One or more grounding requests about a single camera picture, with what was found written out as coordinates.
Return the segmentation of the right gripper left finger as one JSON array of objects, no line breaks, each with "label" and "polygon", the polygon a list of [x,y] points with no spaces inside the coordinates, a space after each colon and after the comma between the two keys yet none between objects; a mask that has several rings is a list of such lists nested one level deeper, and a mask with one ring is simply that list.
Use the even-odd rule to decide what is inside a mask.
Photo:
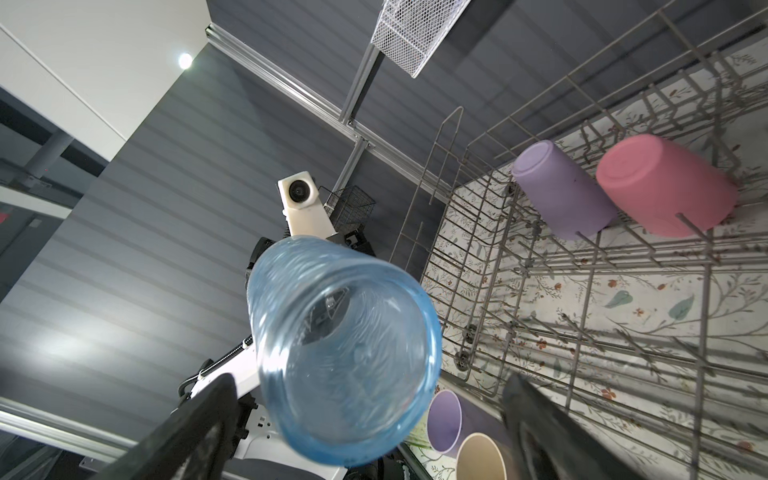
[{"label": "right gripper left finger", "polygon": [[232,375],[216,378],[97,479],[220,479],[238,416]]}]

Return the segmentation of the pink cup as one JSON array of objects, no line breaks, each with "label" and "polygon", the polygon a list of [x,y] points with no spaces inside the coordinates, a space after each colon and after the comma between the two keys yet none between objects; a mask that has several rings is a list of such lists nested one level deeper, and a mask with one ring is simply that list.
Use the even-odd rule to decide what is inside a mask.
[{"label": "pink cup", "polygon": [[738,202],[738,187],[687,148],[640,134],[614,145],[596,179],[610,199],[650,234],[683,238],[720,224]]}]

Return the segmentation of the blue transparent cup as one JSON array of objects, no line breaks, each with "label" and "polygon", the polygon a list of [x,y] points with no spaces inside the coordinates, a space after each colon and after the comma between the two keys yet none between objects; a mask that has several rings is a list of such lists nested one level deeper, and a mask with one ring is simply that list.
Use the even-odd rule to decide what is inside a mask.
[{"label": "blue transparent cup", "polygon": [[393,450],[426,412],[440,375],[431,298],[375,259],[285,300],[247,299],[266,407],[285,441],[352,467]]}]

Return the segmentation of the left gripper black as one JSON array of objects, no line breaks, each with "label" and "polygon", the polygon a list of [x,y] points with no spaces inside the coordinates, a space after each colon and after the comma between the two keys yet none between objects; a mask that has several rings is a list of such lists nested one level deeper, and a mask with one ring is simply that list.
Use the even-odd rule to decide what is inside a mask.
[{"label": "left gripper black", "polygon": [[285,300],[323,283],[339,284],[342,272],[374,259],[375,251],[366,240],[350,245],[308,235],[276,242],[262,238],[249,266],[246,298]]}]

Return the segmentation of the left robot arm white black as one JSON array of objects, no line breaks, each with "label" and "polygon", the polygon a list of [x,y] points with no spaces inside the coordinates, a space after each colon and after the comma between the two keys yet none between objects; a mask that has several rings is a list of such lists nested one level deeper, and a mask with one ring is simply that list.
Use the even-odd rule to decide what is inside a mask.
[{"label": "left robot arm white black", "polygon": [[294,472],[302,471],[312,479],[345,478],[348,473],[346,467],[311,461],[286,444],[259,398],[255,360],[256,346],[253,337],[248,335],[219,359],[207,359],[197,373],[182,381],[178,387],[181,401],[186,402],[200,394],[218,377],[230,375],[238,394],[232,458],[282,465]]}]

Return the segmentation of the light purple cup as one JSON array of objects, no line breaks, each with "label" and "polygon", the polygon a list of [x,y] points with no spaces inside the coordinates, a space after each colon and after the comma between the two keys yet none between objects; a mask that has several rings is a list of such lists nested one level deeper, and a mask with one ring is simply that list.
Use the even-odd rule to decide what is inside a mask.
[{"label": "light purple cup", "polygon": [[597,182],[550,140],[524,150],[512,174],[544,222],[564,240],[590,237],[618,216]]}]

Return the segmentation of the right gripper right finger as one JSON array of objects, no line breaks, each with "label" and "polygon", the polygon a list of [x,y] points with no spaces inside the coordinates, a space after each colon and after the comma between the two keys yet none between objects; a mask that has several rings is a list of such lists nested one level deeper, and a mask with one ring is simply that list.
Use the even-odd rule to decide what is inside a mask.
[{"label": "right gripper right finger", "polygon": [[640,479],[523,376],[503,390],[503,420],[521,479]]}]

